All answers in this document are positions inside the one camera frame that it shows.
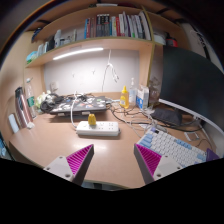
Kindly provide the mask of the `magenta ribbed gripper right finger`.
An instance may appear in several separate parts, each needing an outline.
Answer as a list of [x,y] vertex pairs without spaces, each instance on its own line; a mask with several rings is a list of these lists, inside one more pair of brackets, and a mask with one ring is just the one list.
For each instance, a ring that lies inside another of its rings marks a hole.
[[145,184],[152,183],[182,169],[182,166],[170,156],[161,156],[139,144],[134,145],[134,155]]

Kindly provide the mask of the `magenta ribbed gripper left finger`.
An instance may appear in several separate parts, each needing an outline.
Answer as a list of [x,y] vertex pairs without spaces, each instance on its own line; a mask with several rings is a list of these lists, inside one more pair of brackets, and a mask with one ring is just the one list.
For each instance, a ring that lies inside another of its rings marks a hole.
[[94,155],[94,145],[88,145],[69,156],[59,156],[44,170],[81,186]]

